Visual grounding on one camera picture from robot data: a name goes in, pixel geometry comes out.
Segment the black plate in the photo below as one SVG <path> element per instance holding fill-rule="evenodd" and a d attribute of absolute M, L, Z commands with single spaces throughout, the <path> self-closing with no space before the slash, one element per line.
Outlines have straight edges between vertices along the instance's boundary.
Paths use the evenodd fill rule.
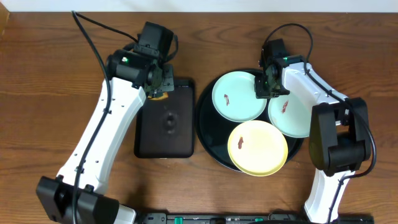
<path fill-rule="evenodd" d="M 262 70 L 259 69 L 240 69 L 234 71 L 262 75 Z M 203 90 L 203 93 L 199 97 L 195 109 L 195 128 L 201 144 L 216 161 L 232 170 L 241 172 L 229 158 L 227 149 L 229 135 L 232 130 L 241 123 L 225 119 L 214 107 L 213 100 L 211 99 L 211 92 L 218 79 L 219 77 L 213 80 L 205 90 Z M 256 120 L 270 123 L 268 117 L 268 102 L 264 112 L 262 112 Z M 285 138 L 289 149 L 286 160 L 286 162 L 288 162 L 299 151 L 303 143 L 303 138 L 292 138 L 288 136 L 285 136 Z"/>

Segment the wood grain surface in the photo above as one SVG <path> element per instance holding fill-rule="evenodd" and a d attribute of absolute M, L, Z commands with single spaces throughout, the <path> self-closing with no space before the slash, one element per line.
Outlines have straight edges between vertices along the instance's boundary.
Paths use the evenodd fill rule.
<path fill-rule="evenodd" d="M 196 94 L 234 68 L 257 67 L 261 45 L 281 24 L 307 26 L 315 40 L 311 63 L 331 86 L 363 97 L 378 146 L 373 172 L 351 180 L 340 213 L 370 213 L 398 223 L 398 14 L 85 13 L 140 32 L 145 21 L 172 29 L 180 50 L 175 75 L 192 77 Z M 126 37 L 83 23 L 106 58 Z M 292 54 L 309 40 L 297 27 L 276 33 Z M 55 177 L 94 110 L 103 75 L 70 13 L 12 13 L 0 42 L 0 223 L 51 223 L 36 194 L 42 175 Z M 308 143 L 276 174 L 251 177 L 219 165 L 195 141 L 189 159 L 138 159 L 135 122 L 113 165 L 107 196 L 137 209 L 170 213 L 269 213 L 300 210 L 315 168 Z"/>

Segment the white wall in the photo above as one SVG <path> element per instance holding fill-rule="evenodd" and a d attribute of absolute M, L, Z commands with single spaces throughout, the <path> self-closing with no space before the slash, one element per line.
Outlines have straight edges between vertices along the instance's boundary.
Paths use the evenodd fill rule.
<path fill-rule="evenodd" d="M 0 0 L 17 11 L 398 12 L 398 0 Z"/>

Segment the yellow disc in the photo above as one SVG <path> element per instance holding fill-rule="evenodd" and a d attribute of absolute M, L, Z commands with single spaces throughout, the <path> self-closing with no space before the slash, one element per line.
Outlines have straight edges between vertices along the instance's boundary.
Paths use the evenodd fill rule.
<path fill-rule="evenodd" d="M 246 121 L 229 135 L 228 154 L 241 171 L 264 177 L 277 172 L 286 162 L 284 135 L 264 121 Z"/>

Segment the black tray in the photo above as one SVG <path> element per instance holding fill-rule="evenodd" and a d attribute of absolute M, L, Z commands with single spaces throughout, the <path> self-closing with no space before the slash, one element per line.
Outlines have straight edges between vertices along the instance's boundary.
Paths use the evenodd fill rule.
<path fill-rule="evenodd" d="M 233 70 L 231 72 L 234 71 L 248 72 L 253 75 L 262 75 L 262 70 L 253 68 Z M 203 93 L 199 97 L 197 107 L 195 109 L 195 128 L 199 140 L 208 154 L 210 154 L 220 164 L 232 170 L 241 172 L 229 158 L 227 149 L 229 135 L 232 130 L 241 123 L 225 119 L 213 106 L 211 92 L 218 79 L 219 77 L 213 80 L 205 90 L 203 90 Z M 256 120 L 271 123 L 268 117 L 268 102 L 264 112 L 262 112 Z M 286 162 L 288 162 L 299 151 L 304 139 L 288 136 L 285 136 L 285 138 L 289 150 L 286 160 Z"/>

